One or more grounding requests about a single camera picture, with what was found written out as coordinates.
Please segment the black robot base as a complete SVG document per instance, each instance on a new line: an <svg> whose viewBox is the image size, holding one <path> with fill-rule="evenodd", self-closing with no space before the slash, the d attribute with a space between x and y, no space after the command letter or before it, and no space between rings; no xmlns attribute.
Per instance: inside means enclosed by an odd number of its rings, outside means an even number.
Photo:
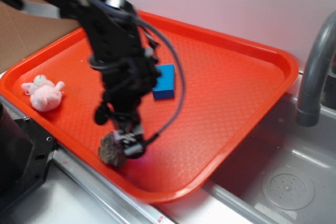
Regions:
<svg viewBox="0 0 336 224"><path fill-rule="evenodd" d="M55 142L36 121L13 119L1 105L1 214L45 182Z"/></svg>

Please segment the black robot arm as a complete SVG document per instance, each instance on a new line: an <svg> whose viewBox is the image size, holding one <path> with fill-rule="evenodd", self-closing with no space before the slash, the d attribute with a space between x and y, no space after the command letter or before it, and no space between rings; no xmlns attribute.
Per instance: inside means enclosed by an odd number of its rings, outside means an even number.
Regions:
<svg viewBox="0 0 336 224"><path fill-rule="evenodd" d="M92 49L90 65L101 73L104 85L95 122L102 125L111 120L115 125L100 151L114 157L141 157L150 141L143 138L138 107L161 74L156 68L157 44L149 39L149 47L143 47L141 21L133 6L125 0L1 1L29 15L74 19L80 24Z"/></svg>

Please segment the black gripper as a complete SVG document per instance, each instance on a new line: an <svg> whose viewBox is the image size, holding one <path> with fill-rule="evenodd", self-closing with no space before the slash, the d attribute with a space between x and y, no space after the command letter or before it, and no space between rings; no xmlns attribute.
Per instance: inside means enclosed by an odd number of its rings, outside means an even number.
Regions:
<svg viewBox="0 0 336 224"><path fill-rule="evenodd" d="M114 143L123 143L126 157L141 157L145 153L143 127L140 123L138 106L141 98L151 92L161 76L155 68L156 56L126 57L114 63L99 62L90 58L92 69L101 73L104 86L101 105L94 120L103 125L113 120ZM128 133L119 126L137 125Z"/></svg>

